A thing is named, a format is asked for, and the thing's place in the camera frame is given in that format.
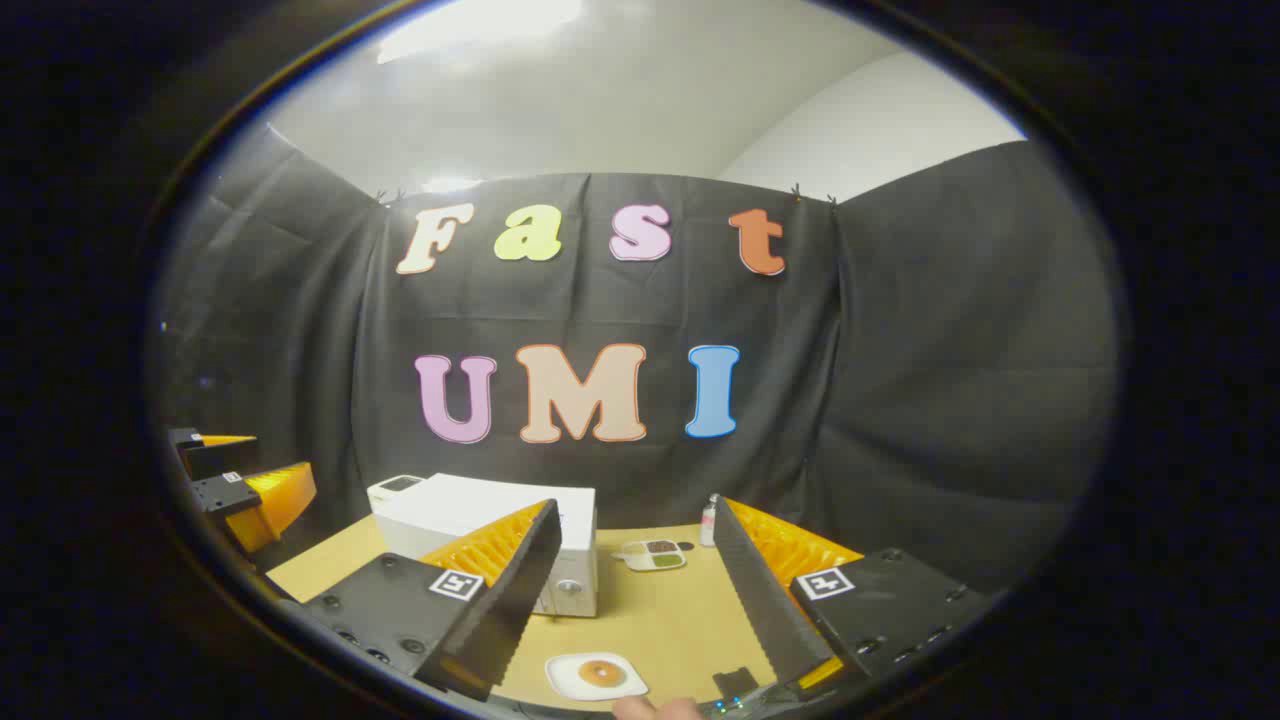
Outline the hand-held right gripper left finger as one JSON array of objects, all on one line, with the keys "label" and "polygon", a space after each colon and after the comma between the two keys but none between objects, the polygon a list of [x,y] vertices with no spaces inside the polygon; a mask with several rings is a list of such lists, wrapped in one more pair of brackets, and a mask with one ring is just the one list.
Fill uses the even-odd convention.
[{"label": "hand-held right gripper left finger", "polygon": [[300,606],[312,626],[439,691],[499,685],[562,543],[544,498],[420,559],[385,552]]}]

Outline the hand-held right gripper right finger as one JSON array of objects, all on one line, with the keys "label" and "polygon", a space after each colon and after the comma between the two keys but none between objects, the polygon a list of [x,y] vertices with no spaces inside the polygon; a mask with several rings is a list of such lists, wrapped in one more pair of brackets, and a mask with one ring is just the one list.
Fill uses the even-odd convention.
[{"label": "hand-held right gripper right finger", "polygon": [[788,691],[899,675],[991,609],[988,594],[902,550],[858,552],[723,496],[713,542]]}]

